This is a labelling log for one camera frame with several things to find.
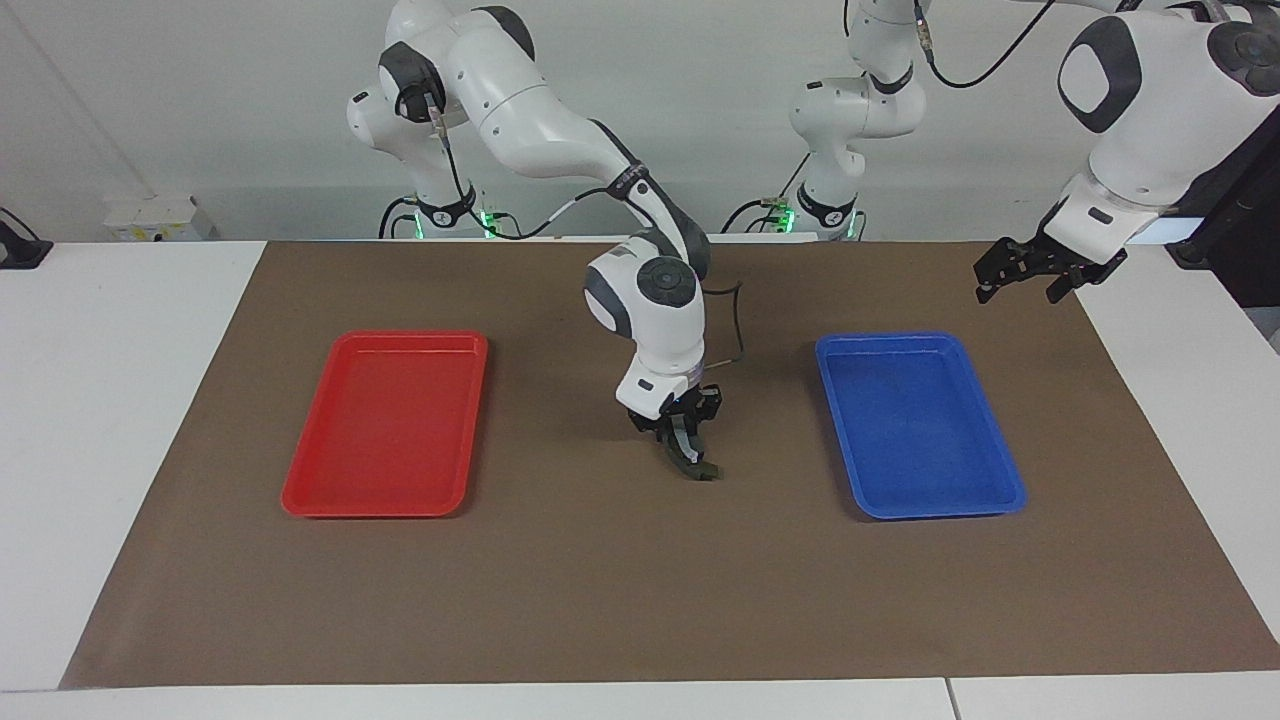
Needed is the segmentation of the red plastic tray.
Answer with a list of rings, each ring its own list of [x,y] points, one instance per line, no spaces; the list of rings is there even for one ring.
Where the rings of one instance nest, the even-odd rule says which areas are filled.
[[[468,491],[489,343],[475,331],[352,331],[332,346],[282,507],[445,518]]]

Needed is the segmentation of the white wall socket box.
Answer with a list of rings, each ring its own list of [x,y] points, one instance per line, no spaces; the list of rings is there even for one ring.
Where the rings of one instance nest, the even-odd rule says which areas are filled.
[[[102,228],[115,241],[201,242],[221,238],[207,213],[186,193],[114,202]]]

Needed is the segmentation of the brown table mat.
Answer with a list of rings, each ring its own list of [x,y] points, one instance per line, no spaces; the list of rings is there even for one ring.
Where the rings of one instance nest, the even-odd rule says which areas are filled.
[[[975,243],[721,245],[746,357],[690,480],[614,401],[631,346],[580,243],[262,252],[65,688],[672,682],[1280,669],[1075,299],[973,296]],[[282,487],[332,343],[488,337],[472,488],[436,520],[306,520]],[[1028,493],[1001,518],[856,506],[817,341],[964,343]]]

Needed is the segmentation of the long curved brake pad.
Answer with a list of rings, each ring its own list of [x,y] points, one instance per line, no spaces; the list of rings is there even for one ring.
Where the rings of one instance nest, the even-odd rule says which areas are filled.
[[[716,480],[721,477],[721,469],[703,459],[690,459],[687,456],[687,419],[694,418],[686,414],[673,415],[667,418],[667,428],[664,428],[663,446],[666,452],[677,469],[691,480]]]

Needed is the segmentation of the blue plastic tray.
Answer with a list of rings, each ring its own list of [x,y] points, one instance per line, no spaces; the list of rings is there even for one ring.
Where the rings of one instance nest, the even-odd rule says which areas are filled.
[[[863,512],[900,521],[1025,507],[1010,447],[956,336],[827,334],[815,361]]]

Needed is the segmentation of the black table clamp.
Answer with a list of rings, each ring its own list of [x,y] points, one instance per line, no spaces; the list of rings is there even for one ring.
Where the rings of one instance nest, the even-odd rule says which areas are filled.
[[[0,269],[35,269],[50,254],[54,242],[42,240],[23,219],[0,206]]]

